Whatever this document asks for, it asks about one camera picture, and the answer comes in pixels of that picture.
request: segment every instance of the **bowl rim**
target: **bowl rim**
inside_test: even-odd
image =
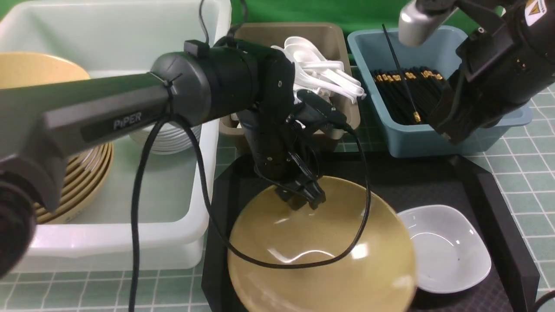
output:
[[[469,219],[468,219],[464,214],[462,214],[460,211],[458,211],[457,209],[455,209],[455,208],[453,208],[453,207],[451,207],[451,206],[442,205],[442,204],[434,204],[434,205],[425,205],[425,206],[419,206],[419,207],[410,208],[410,209],[404,210],[404,211],[402,211],[402,212],[399,212],[399,213],[397,214],[397,216],[399,217],[399,219],[401,219],[401,221],[403,221],[403,218],[402,218],[402,217],[403,217],[404,215],[406,215],[406,214],[408,214],[408,213],[410,213],[410,212],[418,211],[418,210],[430,209],[431,207],[441,207],[441,208],[444,208],[444,209],[449,210],[449,211],[451,211],[451,212],[454,212],[454,213],[457,214],[457,215],[460,215],[460,216],[462,217],[462,220],[464,220],[464,221],[471,227],[471,229],[472,229],[476,234],[478,234],[478,238],[479,238],[478,241],[480,242],[480,246],[482,246],[482,247],[484,248],[484,250],[486,251],[486,254],[488,255],[488,257],[486,257],[487,262],[488,262],[488,263],[487,263],[488,269],[486,270],[486,272],[485,272],[480,278],[476,279],[475,281],[473,281],[473,282],[471,282],[471,283],[468,283],[468,284],[466,284],[466,285],[464,285],[464,286],[459,286],[459,287],[456,287],[456,288],[452,288],[452,289],[450,289],[450,290],[441,290],[441,289],[429,288],[429,287],[427,287],[427,286],[425,286],[425,285],[421,285],[420,282],[418,282],[418,288],[420,288],[420,289],[422,289],[422,290],[424,290],[424,291],[427,291],[428,293],[432,293],[432,294],[454,294],[454,293],[459,293],[459,292],[461,292],[461,291],[465,291],[465,290],[467,290],[467,289],[470,289],[470,288],[472,288],[472,287],[478,285],[479,283],[481,283],[482,281],[484,281],[484,280],[486,279],[486,277],[489,276],[489,274],[490,274],[490,272],[491,272],[491,269],[492,269],[492,260],[491,260],[491,255],[490,255],[490,253],[489,253],[489,251],[488,251],[488,249],[487,249],[486,243],[484,242],[484,240],[482,239],[482,237],[480,236],[480,234],[478,233],[478,231],[476,231],[476,228],[472,225],[472,223],[469,221]]]

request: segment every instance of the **black cable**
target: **black cable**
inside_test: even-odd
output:
[[[137,298],[137,286],[139,284],[139,267],[140,267],[140,247],[139,247],[139,197],[140,187],[143,182],[143,175],[145,167],[147,166],[148,155],[154,144],[156,136],[162,129],[162,126],[170,121],[169,116],[160,118],[150,134],[147,141],[144,143],[143,151],[141,153],[139,167],[135,175],[135,182],[133,184],[133,196],[131,199],[131,239],[133,242],[133,273],[131,275],[131,286],[129,289],[129,312],[135,311],[135,300]]]
[[[204,23],[204,18],[203,18],[203,5],[204,5],[204,0],[200,0],[200,5],[199,5],[200,27],[203,29],[205,43],[210,44],[210,36],[208,35],[208,30],[206,29],[206,23]]]
[[[284,265],[284,264],[274,264],[274,263],[267,263],[267,262],[263,262],[263,261],[259,261],[256,260],[254,258],[251,258],[245,254],[243,254],[242,252],[238,251],[230,242],[229,239],[226,238],[226,235],[222,232],[222,230],[219,228],[219,226],[217,225],[217,223],[215,222],[214,219],[214,212],[212,211],[212,206],[210,204],[210,198],[208,197],[208,187],[206,185],[206,172],[204,169],[204,161],[202,158],[202,153],[200,151],[200,146],[199,143],[193,133],[193,131],[190,129],[190,125],[189,123],[181,116],[175,116],[175,121],[177,122],[177,124],[182,127],[185,132],[187,133],[187,136],[189,137],[189,139],[191,140],[191,143],[193,145],[193,149],[195,150],[195,154],[196,154],[196,159],[197,159],[197,165],[199,166],[199,172],[200,172],[200,184],[203,190],[203,198],[204,198],[204,204],[206,206],[206,209],[208,211],[208,216],[210,218],[210,221],[212,222],[212,224],[214,225],[214,228],[216,229],[216,233],[218,234],[220,240],[223,242],[223,244],[226,246],[226,248],[228,248],[229,250],[231,250],[232,253],[234,253],[236,256],[238,256],[239,258],[241,258],[242,260],[248,261],[250,263],[256,264],[258,266],[262,266],[264,268],[269,268],[269,269],[307,269],[307,268],[315,268],[318,266],[324,266],[324,265],[329,265],[332,263],[335,263],[343,258],[345,258],[346,256],[348,256],[351,251],[355,248],[355,246],[358,244],[362,233],[364,232],[364,229],[366,228],[366,223],[368,222],[368,217],[370,215],[370,201],[371,201],[371,192],[370,192],[370,180],[369,180],[369,174],[368,174],[368,165],[366,163],[366,158],[364,156],[364,152],[362,151],[362,144],[360,143],[360,140],[358,138],[358,136],[356,135],[355,131],[348,127],[348,129],[345,129],[345,131],[347,131],[349,134],[353,135],[356,139],[356,144],[359,148],[359,152],[361,154],[361,158],[362,158],[362,163],[363,163],[363,167],[364,167],[364,171],[365,171],[365,180],[366,180],[366,208],[365,208],[365,212],[364,212],[364,216],[362,217],[362,223],[361,226],[359,228],[359,231],[357,232],[353,242],[351,243],[351,245],[349,245],[349,247],[340,255],[332,258],[332,259],[328,259],[328,260],[324,260],[324,261],[318,261],[318,262],[314,262],[314,263],[306,263],[306,264],[289,264],[289,265]]]
[[[530,312],[539,312],[540,308],[548,303],[550,300],[555,299],[555,290],[550,291],[549,293],[546,293],[545,295],[541,296],[541,298],[538,299],[538,301],[536,301],[536,303],[534,304],[534,306],[532,307],[532,311]]]
[[[235,33],[245,24],[249,19],[249,7],[246,5],[246,0],[239,0],[241,2],[241,11],[243,13],[243,21],[239,24],[233,25],[229,28],[228,35],[226,36],[228,39],[228,43],[231,43],[235,39]]]

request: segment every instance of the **robotic arm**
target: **robotic arm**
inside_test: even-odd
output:
[[[457,9],[481,27],[457,48],[462,63],[428,118],[453,144],[555,83],[555,0],[413,0],[400,14],[400,41],[420,45]]]
[[[294,105],[294,67],[280,51],[222,43],[187,41],[144,74],[0,90],[0,276],[32,240],[33,203],[58,208],[68,157],[163,114],[192,127],[238,112],[256,171],[280,186],[278,195],[293,209],[325,201],[319,175],[297,154],[299,138],[327,123],[348,127],[346,117],[310,92],[299,92],[304,102]]]

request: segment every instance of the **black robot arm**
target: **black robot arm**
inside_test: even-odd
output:
[[[237,112],[257,173],[291,191],[283,200],[294,209],[324,202],[319,174],[297,149],[328,122],[347,129],[345,116],[317,96],[294,105],[294,66],[282,52],[235,44],[188,41],[148,73],[0,90],[0,276],[32,239],[33,203],[58,208],[67,158],[169,114],[192,127]]]

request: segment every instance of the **grid pattern mat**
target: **grid pattern mat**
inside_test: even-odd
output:
[[[534,97],[533,122],[512,128],[490,150],[469,155],[492,172],[541,272],[538,296],[555,289],[555,87]],[[364,150],[384,150],[370,107],[360,107]],[[338,152],[356,151],[345,138]],[[220,137],[216,174],[238,157]],[[142,271],[138,312],[210,312],[200,288],[203,262],[188,270]],[[18,312],[125,312],[129,271],[10,274],[0,281],[0,308]],[[555,312],[555,301],[541,312]]]

